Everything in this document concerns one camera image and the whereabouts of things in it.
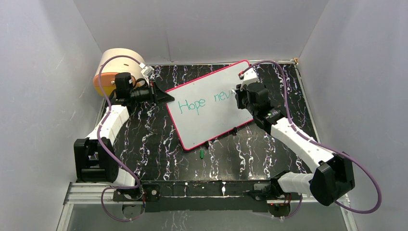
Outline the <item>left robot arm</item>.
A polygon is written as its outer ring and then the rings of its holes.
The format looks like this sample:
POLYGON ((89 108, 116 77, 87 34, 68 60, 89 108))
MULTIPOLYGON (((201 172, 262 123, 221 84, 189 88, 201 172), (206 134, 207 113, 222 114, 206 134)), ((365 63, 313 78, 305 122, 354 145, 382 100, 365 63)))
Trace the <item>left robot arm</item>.
POLYGON ((77 180, 125 189, 131 200, 139 200, 144 193, 140 179, 115 155, 113 144, 137 103, 157 105, 175 98, 154 81, 136 79, 129 72, 115 73, 112 81, 115 89, 108 95, 108 106, 101 121, 86 138, 74 142, 77 180))

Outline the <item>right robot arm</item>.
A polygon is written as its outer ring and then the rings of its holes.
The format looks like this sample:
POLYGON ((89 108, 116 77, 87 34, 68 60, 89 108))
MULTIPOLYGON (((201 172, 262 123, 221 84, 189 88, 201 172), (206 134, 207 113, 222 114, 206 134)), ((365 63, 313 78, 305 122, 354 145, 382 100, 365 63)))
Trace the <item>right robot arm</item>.
POLYGON ((317 146, 312 137, 291 124, 279 108, 271 105, 264 84, 239 84, 235 92, 238 108, 247 110, 260 129, 284 143, 311 171, 309 174, 284 171, 274 176, 271 194, 275 198, 301 193, 329 206, 355 187, 351 161, 317 146))

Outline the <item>pink framed whiteboard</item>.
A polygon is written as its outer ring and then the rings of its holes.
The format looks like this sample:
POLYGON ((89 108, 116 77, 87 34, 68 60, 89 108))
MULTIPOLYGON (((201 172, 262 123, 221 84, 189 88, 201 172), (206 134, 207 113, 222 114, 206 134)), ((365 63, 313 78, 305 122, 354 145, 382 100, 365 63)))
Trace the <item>pink framed whiteboard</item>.
POLYGON ((233 93, 242 82, 238 74, 249 65, 242 60, 167 90, 174 101, 166 107, 184 150, 252 121, 247 110, 238 109, 233 93))

